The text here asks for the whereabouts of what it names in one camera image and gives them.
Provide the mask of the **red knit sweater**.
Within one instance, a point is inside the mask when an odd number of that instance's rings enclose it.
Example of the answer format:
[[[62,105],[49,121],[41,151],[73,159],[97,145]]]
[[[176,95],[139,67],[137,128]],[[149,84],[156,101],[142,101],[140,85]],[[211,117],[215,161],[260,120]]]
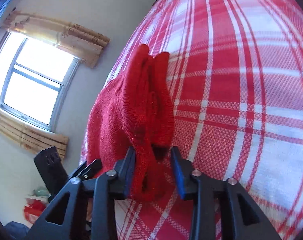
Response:
[[[161,165],[174,134],[173,103],[167,88],[169,53],[156,56],[141,44],[124,70],[98,94],[87,124],[84,150],[87,162],[100,159],[103,171],[136,152],[130,197],[155,201],[163,194]]]

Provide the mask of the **red bag on floor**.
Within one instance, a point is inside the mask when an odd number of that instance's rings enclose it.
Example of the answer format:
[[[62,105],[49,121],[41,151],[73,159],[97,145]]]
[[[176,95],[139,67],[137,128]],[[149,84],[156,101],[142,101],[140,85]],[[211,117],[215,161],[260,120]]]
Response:
[[[34,224],[42,212],[46,209],[48,201],[46,197],[28,195],[25,197],[23,213],[25,219]]]

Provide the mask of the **blue cloth on floor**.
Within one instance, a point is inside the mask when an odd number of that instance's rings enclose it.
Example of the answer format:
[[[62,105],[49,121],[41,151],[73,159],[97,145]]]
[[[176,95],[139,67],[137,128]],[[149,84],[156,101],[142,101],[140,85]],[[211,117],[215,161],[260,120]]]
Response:
[[[12,221],[5,225],[5,229],[12,237],[12,239],[22,240],[26,237],[30,228],[25,224]]]

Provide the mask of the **red white plaid bedspread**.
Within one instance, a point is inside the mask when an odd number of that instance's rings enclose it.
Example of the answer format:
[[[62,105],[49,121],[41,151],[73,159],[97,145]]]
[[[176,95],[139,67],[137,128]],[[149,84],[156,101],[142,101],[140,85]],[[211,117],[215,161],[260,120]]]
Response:
[[[112,107],[140,44],[170,54],[172,145],[209,177],[235,178],[281,239],[303,230],[303,11],[295,0],[158,0],[92,107],[82,157],[120,125]]]

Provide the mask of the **left wall window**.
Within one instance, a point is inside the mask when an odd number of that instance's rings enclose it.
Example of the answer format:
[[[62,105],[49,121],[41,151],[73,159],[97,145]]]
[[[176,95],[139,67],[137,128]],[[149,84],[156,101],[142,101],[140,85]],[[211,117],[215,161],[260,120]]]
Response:
[[[78,65],[56,46],[0,30],[0,109],[54,131]]]

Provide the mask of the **beige curtain left wall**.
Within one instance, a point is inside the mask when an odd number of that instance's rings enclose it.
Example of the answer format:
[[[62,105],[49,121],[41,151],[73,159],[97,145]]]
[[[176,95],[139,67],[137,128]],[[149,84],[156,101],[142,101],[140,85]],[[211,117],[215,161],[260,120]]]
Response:
[[[2,27],[49,43],[94,68],[110,39],[82,25],[13,10]]]

